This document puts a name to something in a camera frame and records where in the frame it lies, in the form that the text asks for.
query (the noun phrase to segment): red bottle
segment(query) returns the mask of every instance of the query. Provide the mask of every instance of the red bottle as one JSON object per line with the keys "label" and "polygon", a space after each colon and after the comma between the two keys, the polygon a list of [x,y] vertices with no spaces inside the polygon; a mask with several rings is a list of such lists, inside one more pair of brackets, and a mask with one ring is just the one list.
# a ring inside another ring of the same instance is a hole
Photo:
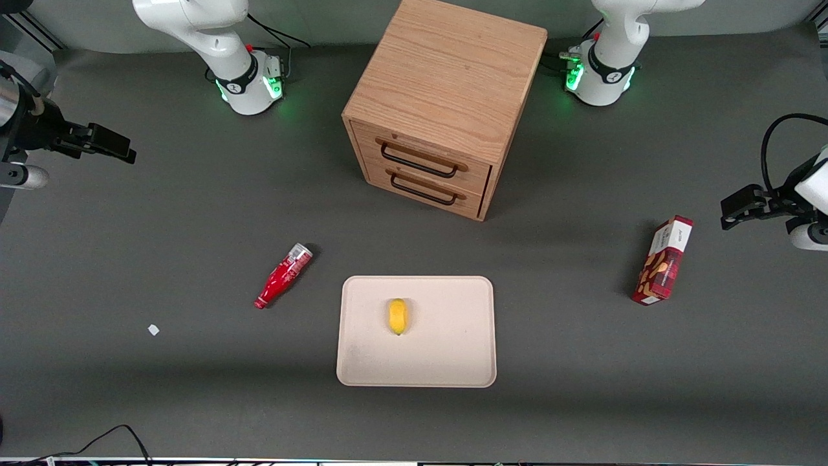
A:
{"label": "red bottle", "polygon": [[276,296],[282,294],[287,287],[291,286],[293,279],[308,262],[311,262],[312,257],[313,253],[305,246],[296,243],[291,252],[285,256],[285,259],[282,259],[282,262],[267,277],[267,283],[264,285],[262,293],[253,302],[253,306],[264,309]]}

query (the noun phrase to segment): red box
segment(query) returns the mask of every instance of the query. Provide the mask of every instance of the red box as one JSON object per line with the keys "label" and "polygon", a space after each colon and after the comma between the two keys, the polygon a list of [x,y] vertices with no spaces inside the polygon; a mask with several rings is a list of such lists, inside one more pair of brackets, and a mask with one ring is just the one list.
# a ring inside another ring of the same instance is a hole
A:
{"label": "red box", "polygon": [[638,276],[633,301],[649,306],[670,298],[693,221],[674,216],[656,230],[644,270]]}

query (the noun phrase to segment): table surface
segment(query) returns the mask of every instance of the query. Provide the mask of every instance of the table surface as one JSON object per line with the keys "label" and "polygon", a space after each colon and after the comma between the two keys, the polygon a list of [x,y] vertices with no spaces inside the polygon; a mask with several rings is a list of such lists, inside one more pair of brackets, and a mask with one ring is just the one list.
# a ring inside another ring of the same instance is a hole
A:
{"label": "table surface", "polygon": [[[484,223],[362,179],[339,114],[372,49],[297,50],[284,101],[248,118],[192,53],[60,56],[66,118],[126,134],[138,159],[31,156],[51,182],[0,226],[0,454],[129,423],[155,456],[825,463],[828,255],[782,220],[719,225],[719,200],[760,180],[767,126],[825,112],[812,26],[653,38],[610,108],[540,69]],[[826,137],[782,126],[773,179]],[[644,308],[628,296],[675,214],[696,222],[681,276]],[[256,310],[297,241],[314,262]],[[342,386],[357,274],[488,277],[494,385]],[[122,435],[87,453],[138,451]]]}

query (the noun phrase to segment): wooden cabinet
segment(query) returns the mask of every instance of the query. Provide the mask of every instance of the wooden cabinet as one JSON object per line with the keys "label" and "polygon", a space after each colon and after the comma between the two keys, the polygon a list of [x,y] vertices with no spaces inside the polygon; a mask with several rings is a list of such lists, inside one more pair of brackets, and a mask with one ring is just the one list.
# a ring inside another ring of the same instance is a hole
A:
{"label": "wooden cabinet", "polygon": [[402,0],[342,118],[366,181],[486,217],[546,30]]}

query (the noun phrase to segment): drawer handle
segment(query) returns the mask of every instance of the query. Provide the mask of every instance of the drawer handle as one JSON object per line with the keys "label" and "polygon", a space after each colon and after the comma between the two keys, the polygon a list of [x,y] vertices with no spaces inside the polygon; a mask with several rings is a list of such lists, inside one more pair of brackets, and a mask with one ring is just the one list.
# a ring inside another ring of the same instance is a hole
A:
{"label": "drawer handle", "polygon": [[441,172],[440,170],[435,170],[434,168],[426,167],[425,165],[420,165],[419,163],[409,162],[404,158],[394,157],[390,153],[385,152],[386,148],[388,148],[388,143],[383,143],[383,146],[379,149],[379,152],[383,155],[383,158],[386,158],[387,160],[390,160],[392,162],[401,163],[402,165],[405,165],[407,167],[422,170],[423,172],[430,173],[431,175],[435,175],[437,177],[451,178],[457,173],[457,169],[460,168],[457,165],[455,165],[455,167],[452,168],[450,172]]}
{"label": "drawer handle", "polygon": [[400,191],[408,192],[410,194],[413,194],[414,196],[419,196],[419,197],[422,197],[424,199],[428,199],[429,201],[436,202],[438,204],[442,204],[444,206],[450,206],[450,205],[454,204],[455,201],[457,200],[457,194],[452,194],[451,200],[447,201],[445,199],[440,199],[439,197],[434,197],[431,194],[425,194],[424,192],[419,192],[416,189],[413,189],[413,188],[410,188],[410,187],[407,187],[407,186],[403,186],[402,184],[397,183],[395,180],[397,180],[397,174],[392,173],[391,174],[391,186],[395,187],[396,189],[399,189]]}

